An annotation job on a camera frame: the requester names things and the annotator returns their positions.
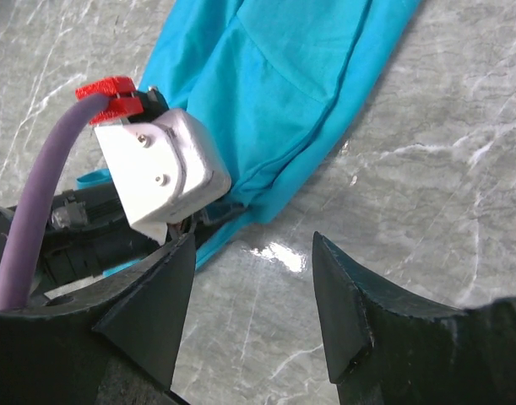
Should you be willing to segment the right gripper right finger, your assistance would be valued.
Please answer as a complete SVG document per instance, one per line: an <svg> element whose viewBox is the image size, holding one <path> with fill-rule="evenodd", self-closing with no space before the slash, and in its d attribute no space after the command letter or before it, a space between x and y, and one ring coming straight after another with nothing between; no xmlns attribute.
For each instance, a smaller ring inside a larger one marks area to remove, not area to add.
<svg viewBox="0 0 516 405"><path fill-rule="evenodd" d="M516 404L516 297L439 304L321 234L312 275L329 380L343 404Z"/></svg>

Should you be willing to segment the teal t shirt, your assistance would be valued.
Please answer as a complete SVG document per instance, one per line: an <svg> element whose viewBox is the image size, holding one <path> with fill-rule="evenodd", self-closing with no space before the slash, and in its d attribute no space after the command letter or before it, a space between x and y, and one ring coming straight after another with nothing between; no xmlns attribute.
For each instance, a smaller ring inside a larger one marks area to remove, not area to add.
<svg viewBox="0 0 516 405"><path fill-rule="evenodd" d="M362 108L416 1L177 1L144 70L210 131L231 175L204 265L271 221Z"/></svg>

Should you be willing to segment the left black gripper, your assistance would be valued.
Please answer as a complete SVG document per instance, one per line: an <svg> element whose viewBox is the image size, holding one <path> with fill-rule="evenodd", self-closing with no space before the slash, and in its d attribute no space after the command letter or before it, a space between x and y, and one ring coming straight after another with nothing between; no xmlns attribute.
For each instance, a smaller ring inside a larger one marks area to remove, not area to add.
<svg viewBox="0 0 516 405"><path fill-rule="evenodd" d="M0 207L0 260L15 210L16 207ZM199 248L243 211L239 204L220 200L173 228L177 228L177 233L195 233L195 245ZM143 259L161 246L130 228L114 185L63 192L52 200L50 215L56 213L70 214L70 225L56 224L54 215L48 219L30 295L99 276Z"/></svg>

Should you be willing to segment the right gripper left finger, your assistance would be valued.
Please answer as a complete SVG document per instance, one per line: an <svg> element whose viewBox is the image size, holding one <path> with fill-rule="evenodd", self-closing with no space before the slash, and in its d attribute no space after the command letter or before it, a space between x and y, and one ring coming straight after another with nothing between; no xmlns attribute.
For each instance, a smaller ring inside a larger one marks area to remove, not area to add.
<svg viewBox="0 0 516 405"><path fill-rule="evenodd" d="M0 404L179 404L193 235L84 289L0 311Z"/></svg>

